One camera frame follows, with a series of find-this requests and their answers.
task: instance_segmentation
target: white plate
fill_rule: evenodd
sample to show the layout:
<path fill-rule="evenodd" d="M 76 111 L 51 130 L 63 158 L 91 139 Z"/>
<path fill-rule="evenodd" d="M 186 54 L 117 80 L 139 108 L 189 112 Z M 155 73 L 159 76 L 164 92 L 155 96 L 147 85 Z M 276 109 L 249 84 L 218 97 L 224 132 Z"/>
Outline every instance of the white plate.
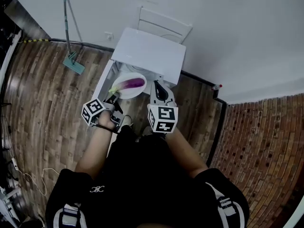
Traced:
<path fill-rule="evenodd" d="M 121 83 L 122 81 L 132 79 L 132 78 L 142 78 L 144 80 L 144 85 L 141 87 L 137 88 L 132 88 L 132 89 L 123 89 L 119 90 L 118 92 L 120 93 L 120 98 L 121 99 L 131 99 L 133 97 L 138 96 L 141 92 L 144 91 L 144 89 L 147 86 L 147 80 L 144 75 L 139 74 L 139 73 L 128 73 L 128 74 L 123 74 L 119 76 L 113 83 L 112 87 Z"/>

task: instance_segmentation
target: person's left hand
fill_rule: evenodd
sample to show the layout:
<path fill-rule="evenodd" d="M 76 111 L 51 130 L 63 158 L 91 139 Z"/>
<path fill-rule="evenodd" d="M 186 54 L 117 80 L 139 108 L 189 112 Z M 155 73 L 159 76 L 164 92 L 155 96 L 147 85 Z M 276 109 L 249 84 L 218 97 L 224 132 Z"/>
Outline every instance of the person's left hand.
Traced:
<path fill-rule="evenodd" d="M 102 111 L 98 118 L 98 124 L 113 130 L 115 128 L 115 124 L 111 121 L 110 114 L 110 111 Z"/>

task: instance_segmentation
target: chair backrest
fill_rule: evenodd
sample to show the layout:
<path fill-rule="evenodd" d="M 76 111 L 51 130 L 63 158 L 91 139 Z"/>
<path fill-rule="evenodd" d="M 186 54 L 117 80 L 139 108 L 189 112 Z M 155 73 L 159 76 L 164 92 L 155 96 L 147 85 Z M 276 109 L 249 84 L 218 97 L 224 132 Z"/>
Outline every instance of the chair backrest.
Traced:
<path fill-rule="evenodd" d="M 176 19 L 138 7 L 134 28 L 182 43 L 189 32 L 191 25 L 184 24 Z"/>

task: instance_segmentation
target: white logo on shirt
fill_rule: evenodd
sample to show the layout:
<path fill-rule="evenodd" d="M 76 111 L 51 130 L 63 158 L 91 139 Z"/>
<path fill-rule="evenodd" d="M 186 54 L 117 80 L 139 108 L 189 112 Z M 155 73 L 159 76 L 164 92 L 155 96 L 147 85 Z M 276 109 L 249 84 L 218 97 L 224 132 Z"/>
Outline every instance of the white logo on shirt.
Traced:
<path fill-rule="evenodd" d="M 91 190 L 90 192 L 103 192 L 104 190 L 100 190 L 100 189 L 104 187 L 105 186 L 92 187 L 93 190 Z"/>

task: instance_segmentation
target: yellow and black striped tape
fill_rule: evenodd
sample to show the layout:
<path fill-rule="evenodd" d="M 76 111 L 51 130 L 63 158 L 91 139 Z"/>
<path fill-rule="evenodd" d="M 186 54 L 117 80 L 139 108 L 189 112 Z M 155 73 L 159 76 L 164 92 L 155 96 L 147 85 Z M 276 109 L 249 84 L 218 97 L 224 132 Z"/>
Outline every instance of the yellow and black striped tape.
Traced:
<path fill-rule="evenodd" d="M 50 39 L 24 40 L 23 43 L 36 42 L 36 41 L 51 41 L 51 40 Z"/>

